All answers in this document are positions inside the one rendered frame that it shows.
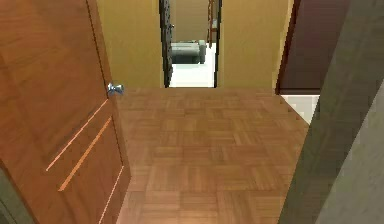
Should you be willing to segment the grey sofa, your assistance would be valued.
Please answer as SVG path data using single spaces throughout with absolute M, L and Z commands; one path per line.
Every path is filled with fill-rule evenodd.
M 206 43 L 204 40 L 175 42 L 172 46 L 173 64 L 204 64 Z

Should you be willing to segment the silver round door knob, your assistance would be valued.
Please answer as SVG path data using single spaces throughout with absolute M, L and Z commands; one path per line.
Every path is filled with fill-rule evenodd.
M 123 95 L 124 94 L 124 86 L 122 84 L 117 84 L 117 85 L 114 85 L 113 83 L 109 83 L 107 85 L 107 94 L 109 96 L 112 96 L 114 94 L 120 94 L 120 95 Z

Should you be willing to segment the brown wooden shelf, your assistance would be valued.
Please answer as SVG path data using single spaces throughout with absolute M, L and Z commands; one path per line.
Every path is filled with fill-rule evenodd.
M 218 22 L 219 0 L 208 0 L 208 30 L 207 43 L 212 47 L 216 41 L 217 22 Z

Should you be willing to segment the brown wooden room door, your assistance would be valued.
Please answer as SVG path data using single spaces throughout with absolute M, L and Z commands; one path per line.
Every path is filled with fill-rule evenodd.
M 0 0 L 0 224 L 117 224 L 109 83 L 97 0 Z

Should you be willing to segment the dark red room door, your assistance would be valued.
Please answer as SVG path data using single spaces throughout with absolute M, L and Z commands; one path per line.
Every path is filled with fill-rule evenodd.
M 276 94 L 320 94 L 350 3 L 293 0 Z

